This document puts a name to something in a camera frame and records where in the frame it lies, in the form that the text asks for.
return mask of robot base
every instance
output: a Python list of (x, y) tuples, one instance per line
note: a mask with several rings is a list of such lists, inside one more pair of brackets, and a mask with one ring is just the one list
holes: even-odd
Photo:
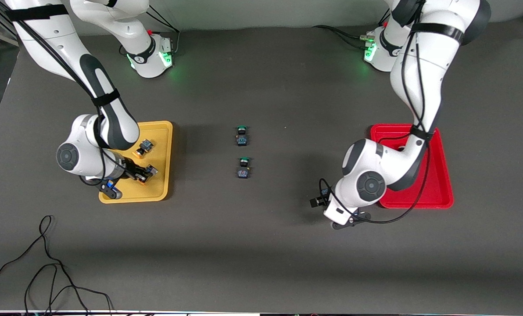
[(165, 72), (173, 64), (172, 44), (169, 38), (163, 38), (158, 34), (151, 35), (155, 41), (155, 52), (149, 57), (145, 64), (133, 62), (130, 58), (131, 67), (144, 78), (155, 78)]
[(112, 200), (100, 192), (100, 202), (105, 204), (155, 202), (161, 201), (167, 196), (173, 126), (168, 121), (139, 122), (139, 128), (141, 135), (133, 147), (128, 150), (113, 151), (123, 156), (131, 157), (143, 140), (150, 140), (154, 143), (153, 150), (136, 162), (142, 166), (152, 164), (157, 168), (158, 173), (152, 176), (145, 184), (132, 179), (121, 179), (115, 184), (115, 187), (123, 193), (123, 196), (118, 200)]
[(380, 44), (380, 33), (384, 30), (384, 27), (380, 26), (375, 30), (367, 32), (368, 36), (375, 36), (376, 42), (374, 49), (370, 52), (366, 51), (363, 60), (371, 64), (376, 70), (381, 72), (390, 72), (394, 67), (394, 62), (398, 57), (400, 51), (395, 51), (396, 56), (390, 56), (390, 53), (386, 48)]

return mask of black strap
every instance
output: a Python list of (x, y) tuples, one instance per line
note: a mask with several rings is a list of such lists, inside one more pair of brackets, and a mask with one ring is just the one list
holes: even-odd
[(104, 117), (100, 114), (95, 120), (93, 124), (93, 137), (96, 139), (97, 145), (100, 146), (100, 148), (111, 149), (111, 147), (104, 142), (100, 135), (101, 122), (103, 121), (103, 118)]
[(462, 43), (464, 33), (461, 30), (445, 24), (437, 23), (416, 23), (412, 26), (411, 33), (414, 32), (430, 32), (448, 36)]
[(25, 20), (45, 20), (51, 16), (67, 14), (67, 8), (63, 4), (51, 4), (50, 6), (40, 6), (19, 10), (8, 10), (6, 15), (11, 21), (25, 21)]
[(382, 32), (380, 32), (380, 36), (378, 38), (380, 40), (380, 44), (382, 45), (382, 47), (386, 48), (386, 50), (388, 51), (388, 54), (391, 57), (398, 56), (398, 53), (402, 49), (402, 46), (396, 46), (396, 45), (390, 44), (390, 42), (388, 42), (388, 40), (386, 40), (386, 38), (384, 37), (384, 30), (382, 30)]
[(434, 132), (424, 132), (419, 127), (412, 125), (412, 128), (410, 128), (410, 134), (417, 136), (418, 138), (421, 138), (422, 140), (431, 140), (433, 137)]
[(149, 45), (149, 48), (147, 48), (147, 50), (145, 50), (144, 52), (142, 52), (140, 54), (127, 53), (127, 55), (129, 55), (129, 57), (132, 60), (134, 60), (137, 64), (145, 64), (147, 62), (147, 60), (149, 60), (149, 57), (152, 56), (155, 51), (156, 51), (156, 41), (154, 40), (154, 38), (151, 38), (150, 45)]
[(108, 105), (113, 100), (119, 98), (119, 91), (117, 89), (113, 90), (113, 92), (104, 94), (103, 96), (99, 96), (97, 98), (93, 98), (92, 102), (93, 105), (96, 106), (96, 108), (101, 108), (102, 106)]

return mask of connector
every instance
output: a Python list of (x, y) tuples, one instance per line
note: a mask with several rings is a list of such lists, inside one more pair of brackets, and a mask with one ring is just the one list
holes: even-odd
[(372, 35), (361, 35), (359, 39), (363, 42), (374, 43), (374, 36)]

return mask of small electronic component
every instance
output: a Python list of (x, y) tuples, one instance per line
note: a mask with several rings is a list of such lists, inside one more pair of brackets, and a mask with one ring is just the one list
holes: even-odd
[(150, 152), (154, 147), (154, 144), (150, 140), (143, 140), (141, 144), (139, 145), (139, 148), (133, 152), (133, 155), (135, 157), (141, 159), (143, 158), (144, 154), (147, 152)]
[(246, 126), (240, 125), (236, 129), (237, 129), (239, 135), (246, 135), (246, 130), (247, 130)]
[(247, 146), (248, 145), (248, 136), (246, 135), (246, 126), (240, 125), (236, 128), (236, 144), (238, 146)]
[(148, 165), (148, 166), (147, 166), (147, 172), (150, 172), (150, 173), (153, 174), (153, 176), (154, 176), (155, 174), (158, 173), (158, 169), (156, 169), (156, 168), (153, 167), (152, 165)]
[(250, 158), (248, 158), (248, 157), (240, 158), (240, 166), (241, 167), (247, 167), (249, 163), (250, 163)]
[(330, 192), (327, 188), (320, 191), (320, 196), (310, 200), (310, 206), (316, 208), (317, 206), (326, 206), (330, 199)]
[(239, 167), (237, 173), (240, 179), (247, 179), (250, 175), (250, 168)]
[(250, 168), (248, 168), (249, 164), (250, 164), (250, 158), (248, 158), (248, 157), (240, 158), (240, 167), (238, 169), (236, 169), (236, 172), (240, 179), (247, 179), (248, 176), (250, 176)]

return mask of green led light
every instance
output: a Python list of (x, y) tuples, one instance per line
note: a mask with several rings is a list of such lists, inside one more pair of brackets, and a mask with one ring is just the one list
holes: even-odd
[(376, 52), (376, 44), (373, 43), (371, 47), (368, 47), (367, 52), (365, 53), (365, 60), (371, 61), (373, 60), (374, 53)]
[(172, 56), (170, 53), (158, 52), (158, 56), (160, 56), (165, 67), (172, 65)]
[(131, 68), (135, 69), (135, 65), (133, 65), (133, 60), (131, 60), (129, 54), (127, 54), (127, 59), (129, 59), (129, 62), (131, 63)]

